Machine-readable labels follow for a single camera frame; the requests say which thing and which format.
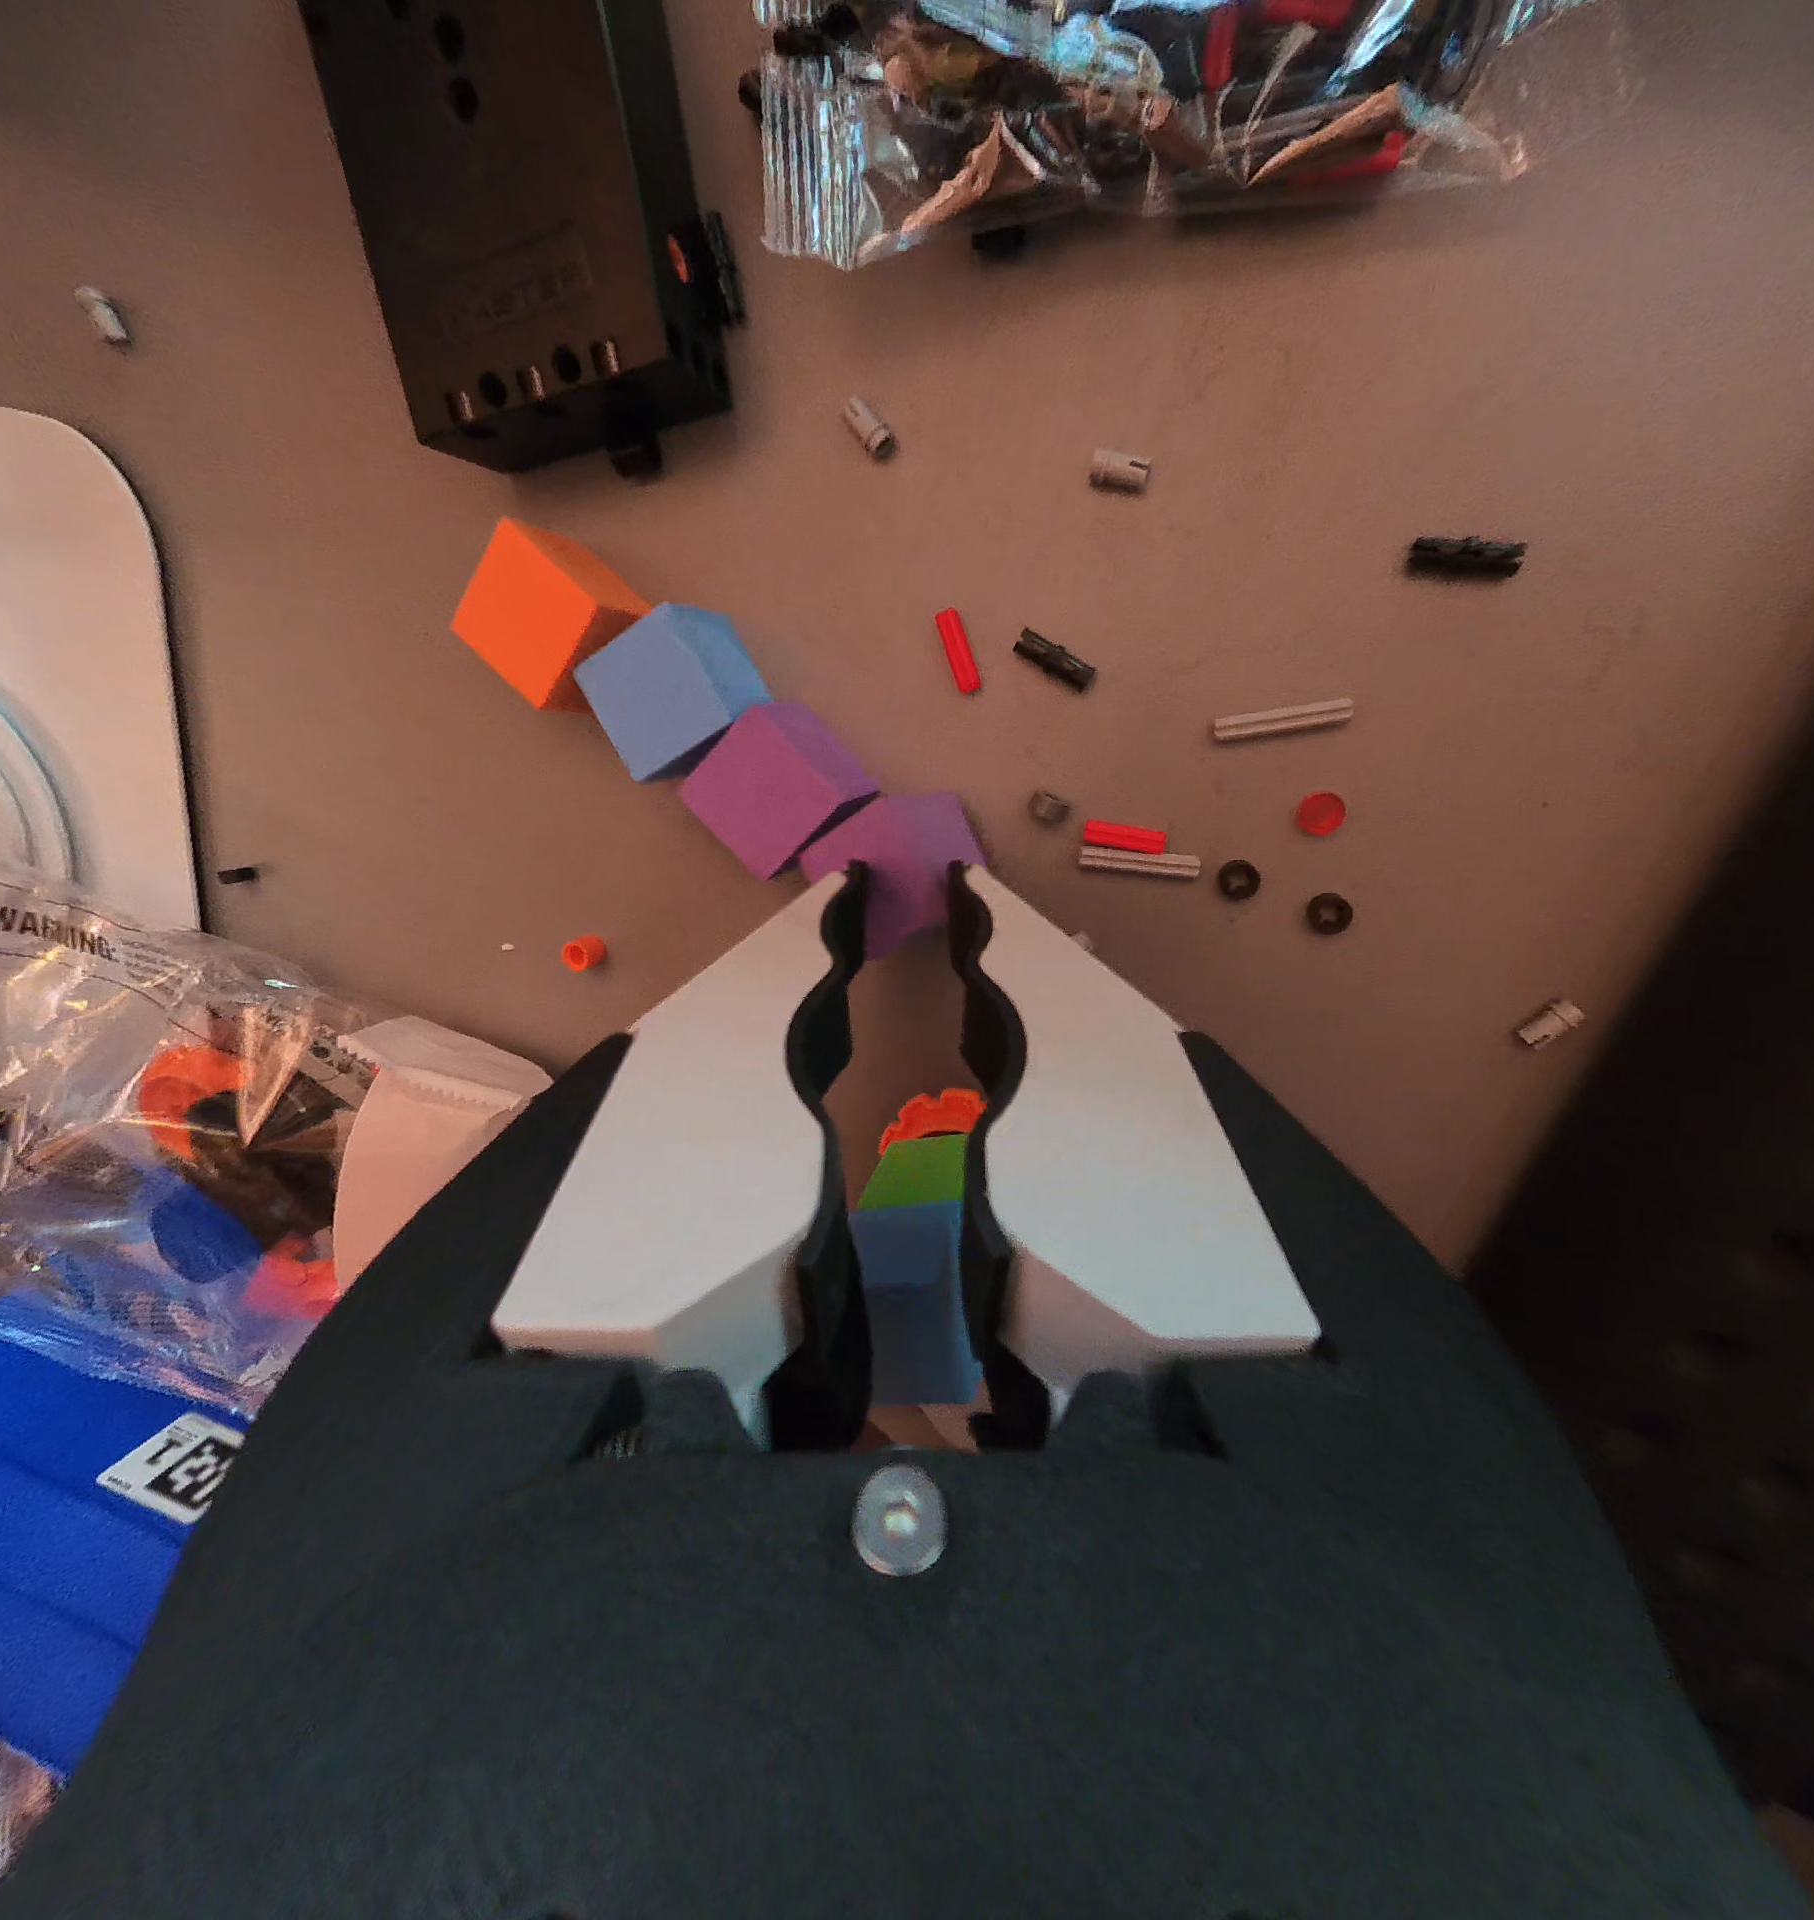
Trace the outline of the orange gear wheel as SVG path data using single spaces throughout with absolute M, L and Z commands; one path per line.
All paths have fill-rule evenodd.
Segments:
M 984 1112 L 987 1099 L 973 1088 L 915 1095 L 898 1109 L 883 1130 L 879 1154 L 884 1157 L 892 1147 L 927 1139 L 967 1137 Z

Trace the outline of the orange foam cube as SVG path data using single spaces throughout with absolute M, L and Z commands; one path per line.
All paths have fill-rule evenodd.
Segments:
M 537 710 L 584 712 L 576 671 L 653 608 L 588 546 L 504 517 L 450 631 Z

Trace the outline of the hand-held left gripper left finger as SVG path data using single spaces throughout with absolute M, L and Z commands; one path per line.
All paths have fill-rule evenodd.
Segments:
M 872 873 L 828 873 L 628 1032 L 494 1309 L 510 1350 L 719 1378 L 773 1448 L 847 1448 L 872 1331 L 823 1096 L 852 1061 Z

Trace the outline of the small clear parts bag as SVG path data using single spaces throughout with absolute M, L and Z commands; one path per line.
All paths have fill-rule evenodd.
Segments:
M 760 70 L 764 226 L 771 253 L 841 271 L 904 253 L 992 190 L 994 116 L 938 113 L 872 60 L 766 52 Z

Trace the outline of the black perforated building plate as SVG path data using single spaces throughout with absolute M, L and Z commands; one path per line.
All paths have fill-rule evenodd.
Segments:
M 731 408 L 659 3 L 303 3 L 415 438 L 499 475 Z

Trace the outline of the long blue plastic bin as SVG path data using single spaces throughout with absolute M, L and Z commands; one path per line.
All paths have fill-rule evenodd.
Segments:
M 67 1777 L 95 1741 L 249 1418 L 71 1350 L 0 1299 L 0 1741 Z

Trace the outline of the purple foam cube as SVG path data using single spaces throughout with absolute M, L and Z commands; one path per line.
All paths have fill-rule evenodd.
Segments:
M 680 782 L 687 811 L 758 879 L 795 868 L 875 798 L 879 782 L 800 701 L 750 707 Z
M 947 920 L 947 871 L 987 861 L 963 803 L 950 791 L 879 797 L 798 852 L 813 884 L 848 863 L 870 870 L 865 958 L 883 962 Z

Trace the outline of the white label parts bag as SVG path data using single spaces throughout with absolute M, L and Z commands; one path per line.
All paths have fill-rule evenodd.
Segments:
M 554 1078 L 415 1016 L 351 1032 L 344 1049 L 373 1069 L 345 1139 L 333 1216 L 335 1275 L 350 1286 Z

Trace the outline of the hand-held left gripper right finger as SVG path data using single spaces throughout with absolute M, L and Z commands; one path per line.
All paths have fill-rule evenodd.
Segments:
M 984 868 L 947 871 L 969 1134 L 962 1290 L 984 1448 L 1042 1448 L 1087 1376 L 1292 1359 L 1323 1327 L 1203 1078 L 1204 1034 Z

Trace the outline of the clear plastic parts bag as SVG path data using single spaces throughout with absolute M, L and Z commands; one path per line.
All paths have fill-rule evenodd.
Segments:
M 932 232 L 962 232 L 974 253 L 1011 253 L 1030 227 L 1083 210 L 1157 217 L 1370 193 L 1432 152 L 1497 162 L 1501 146 L 1468 103 L 1486 57 L 1527 16 L 1468 3 L 853 3 L 755 13 L 762 50 L 739 98 L 760 150 L 766 52 L 865 58 L 924 108 L 994 116 L 996 149 L 974 157 L 994 161 L 987 198 Z

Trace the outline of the green foam cube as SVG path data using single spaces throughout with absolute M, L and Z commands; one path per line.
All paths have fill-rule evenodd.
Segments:
M 928 1134 L 888 1144 L 856 1201 L 859 1212 L 947 1206 L 967 1196 L 969 1134 Z

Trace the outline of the large clear warning bag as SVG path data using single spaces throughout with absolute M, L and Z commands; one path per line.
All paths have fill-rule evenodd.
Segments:
M 255 1415 L 345 1292 L 360 1008 L 0 863 L 0 1334 Z

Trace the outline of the blue foam cube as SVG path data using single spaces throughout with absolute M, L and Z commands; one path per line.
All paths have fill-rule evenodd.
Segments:
M 963 1201 L 848 1216 L 872 1332 L 872 1402 L 971 1403 L 982 1378 L 963 1299 Z
M 773 699 L 727 615 L 687 604 L 657 604 L 573 680 L 637 783 L 691 772 L 745 712 Z

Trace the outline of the white booklet stand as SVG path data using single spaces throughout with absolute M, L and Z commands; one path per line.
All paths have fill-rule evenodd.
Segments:
M 0 406 L 0 861 L 204 924 L 162 549 L 122 465 Z

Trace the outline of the black perforated pad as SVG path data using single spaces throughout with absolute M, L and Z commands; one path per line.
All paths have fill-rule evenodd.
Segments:
M 1470 1290 L 1737 1782 L 1814 1805 L 1814 708 Z

